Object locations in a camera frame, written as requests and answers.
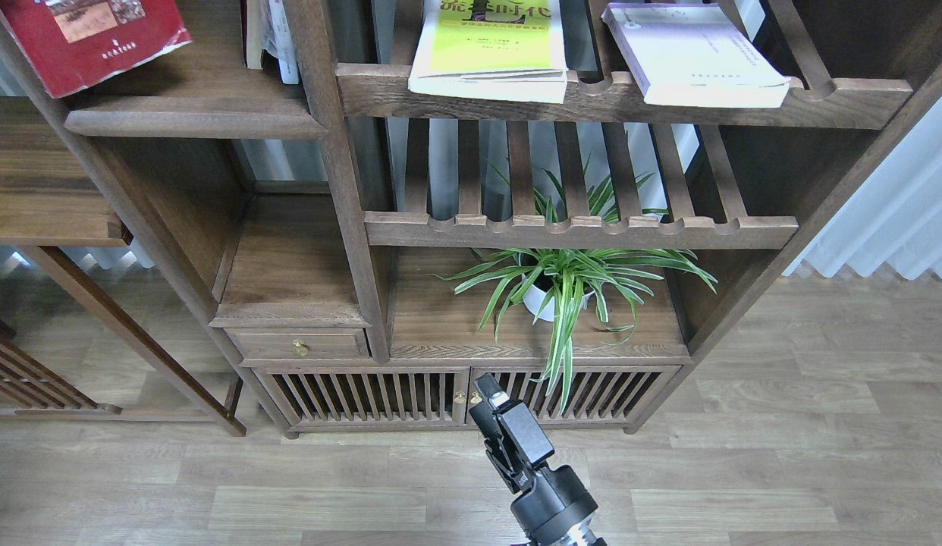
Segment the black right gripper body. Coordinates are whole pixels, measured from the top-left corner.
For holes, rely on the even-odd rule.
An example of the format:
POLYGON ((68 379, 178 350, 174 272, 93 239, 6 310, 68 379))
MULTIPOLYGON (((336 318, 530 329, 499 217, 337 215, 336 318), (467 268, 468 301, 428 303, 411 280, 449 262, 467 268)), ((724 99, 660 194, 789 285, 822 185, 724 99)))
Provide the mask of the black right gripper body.
POLYGON ((510 511, 530 543, 597 543, 590 520, 597 504, 570 466, 543 466, 520 477, 510 511))

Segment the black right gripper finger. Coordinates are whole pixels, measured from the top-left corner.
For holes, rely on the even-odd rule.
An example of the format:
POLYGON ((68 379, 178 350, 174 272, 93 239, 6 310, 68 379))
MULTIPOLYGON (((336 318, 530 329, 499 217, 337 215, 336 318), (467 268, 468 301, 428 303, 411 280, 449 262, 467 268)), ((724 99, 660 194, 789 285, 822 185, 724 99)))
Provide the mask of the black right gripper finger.
POLYGON ((530 408, 521 400, 512 400, 491 373, 478 377, 474 386, 482 398, 478 403, 487 403, 495 411, 506 438, 515 444, 522 463, 520 477, 530 476, 546 466, 546 460, 554 455, 554 447, 530 408))
POLYGON ((478 403, 469 412, 484 436, 486 455, 489 460, 509 490, 512 493, 519 493, 522 491, 520 487, 522 463, 517 457, 515 444, 511 439, 506 438, 502 431, 495 411, 487 403, 478 403))

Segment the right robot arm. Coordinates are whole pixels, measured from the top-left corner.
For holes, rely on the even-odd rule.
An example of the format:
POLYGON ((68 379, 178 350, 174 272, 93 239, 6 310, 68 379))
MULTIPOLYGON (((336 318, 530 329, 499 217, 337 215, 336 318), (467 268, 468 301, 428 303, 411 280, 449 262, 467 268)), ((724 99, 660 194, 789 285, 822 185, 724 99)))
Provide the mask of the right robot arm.
POLYGON ((530 545, 604 545, 590 529, 597 504, 570 466, 551 469, 554 447, 529 407, 512 400, 491 373, 474 381, 482 401, 469 411, 486 455, 517 495, 510 511, 530 545))

